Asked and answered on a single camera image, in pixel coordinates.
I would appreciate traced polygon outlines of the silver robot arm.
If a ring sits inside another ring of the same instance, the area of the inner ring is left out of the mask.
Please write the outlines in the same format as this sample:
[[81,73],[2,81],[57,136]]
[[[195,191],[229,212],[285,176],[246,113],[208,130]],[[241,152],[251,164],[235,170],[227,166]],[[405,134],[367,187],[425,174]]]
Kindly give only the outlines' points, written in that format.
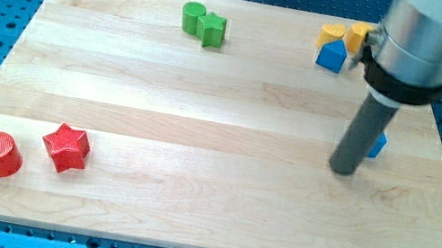
[[442,0],[393,0],[351,61],[364,66],[371,97],[385,107],[442,96]]

